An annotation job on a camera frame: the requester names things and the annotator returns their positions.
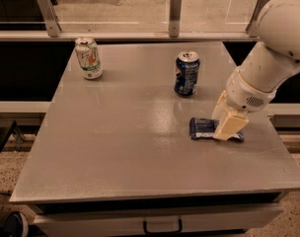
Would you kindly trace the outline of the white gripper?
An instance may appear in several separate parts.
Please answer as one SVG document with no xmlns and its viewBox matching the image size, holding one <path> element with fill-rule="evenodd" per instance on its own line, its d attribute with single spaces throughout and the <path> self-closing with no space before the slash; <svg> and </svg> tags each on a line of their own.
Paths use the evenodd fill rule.
<svg viewBox="0 0 300 237">
<path fill-rule="evenodd" d="M 266 93 L 251 86 L 237 67 L 228 78 L 225 91 L 221 93 L 212 112 L 211 117 L 218 120 L 214 137 L 228 140 L 248 124 L 248 113 L 245 111 L 254 113 L 262 110 L 275 94 L 275 91 Z M 227 104 L 236 110 L 226 110 Z"/>
</svg>

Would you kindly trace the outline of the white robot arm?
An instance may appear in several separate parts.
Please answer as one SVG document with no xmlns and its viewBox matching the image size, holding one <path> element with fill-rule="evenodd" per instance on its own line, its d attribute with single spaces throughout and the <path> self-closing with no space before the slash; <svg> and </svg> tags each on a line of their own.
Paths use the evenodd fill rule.
<svg viewBox="0 0 300 237">
<path fill-rule="evenodd" d="M 300 0 L 270 0 L 256 20 L 260 41 L 227 80 L 212 117 L 214 137 L 227 140 L 262 110 L 288 78 L 300 73 Z"/>
</svg>

